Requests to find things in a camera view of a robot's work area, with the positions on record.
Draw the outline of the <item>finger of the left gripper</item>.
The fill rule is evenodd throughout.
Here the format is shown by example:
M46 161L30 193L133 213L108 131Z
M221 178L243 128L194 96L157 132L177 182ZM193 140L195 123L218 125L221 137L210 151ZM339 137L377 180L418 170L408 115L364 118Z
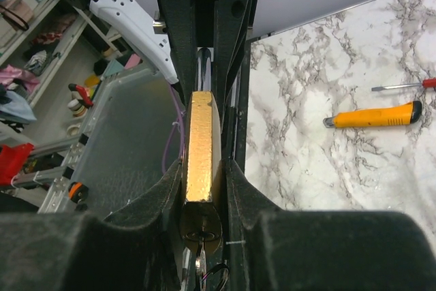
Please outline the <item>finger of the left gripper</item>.
M249 27L253 25L258 0L217 0L214 8L213 95L219 117L236 73L242 63Z

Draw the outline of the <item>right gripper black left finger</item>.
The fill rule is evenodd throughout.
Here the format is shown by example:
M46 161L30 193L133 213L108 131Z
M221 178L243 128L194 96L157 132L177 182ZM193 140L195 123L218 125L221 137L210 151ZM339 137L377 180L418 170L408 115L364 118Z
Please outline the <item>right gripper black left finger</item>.
M179 290L176 216L182 163L99 219L81 213L1 216L2 290Z

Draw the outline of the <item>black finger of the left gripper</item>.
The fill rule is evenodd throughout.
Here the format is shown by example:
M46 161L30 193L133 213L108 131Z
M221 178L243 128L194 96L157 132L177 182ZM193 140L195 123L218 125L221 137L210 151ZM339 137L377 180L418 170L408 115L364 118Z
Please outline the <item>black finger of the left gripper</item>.
M187 106L193 92L196 75L195 29L191 0L157 0L166 22L176 74Z

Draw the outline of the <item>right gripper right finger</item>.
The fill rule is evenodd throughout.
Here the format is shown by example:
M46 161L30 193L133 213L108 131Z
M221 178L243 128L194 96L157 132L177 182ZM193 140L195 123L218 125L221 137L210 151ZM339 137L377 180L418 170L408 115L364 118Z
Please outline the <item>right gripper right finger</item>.
M231 290L434 290L423 231L393 211L286 211L225 163Z

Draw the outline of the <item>padlock keys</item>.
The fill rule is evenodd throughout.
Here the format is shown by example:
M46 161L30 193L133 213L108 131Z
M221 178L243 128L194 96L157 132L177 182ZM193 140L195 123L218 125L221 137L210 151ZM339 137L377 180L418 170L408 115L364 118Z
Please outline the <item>padlock keys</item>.
M181 290L226 290L230 268L222 254L223 235L213 232L182 234L185 243Z

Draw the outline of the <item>brass padlock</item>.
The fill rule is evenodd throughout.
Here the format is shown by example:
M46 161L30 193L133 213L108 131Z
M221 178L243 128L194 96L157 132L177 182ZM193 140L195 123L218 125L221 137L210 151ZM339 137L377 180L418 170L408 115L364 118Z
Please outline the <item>brass padlock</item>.
M221 124L211 91L212 56L208 48L199 49L197 69L187 109L180 234L190 250L203 247L211 255L220 246L223 228L219 216Z

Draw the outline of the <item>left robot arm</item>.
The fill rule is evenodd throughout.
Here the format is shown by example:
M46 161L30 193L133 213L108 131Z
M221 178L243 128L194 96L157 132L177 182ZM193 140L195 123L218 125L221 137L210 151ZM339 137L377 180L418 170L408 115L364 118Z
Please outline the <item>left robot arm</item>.
M66 1L114 27L170 84L178 86L185 102L196 88L198 49L212 49L211 91L219 114L224 114L258 0L157 0L164 22L160 29L136 0Z

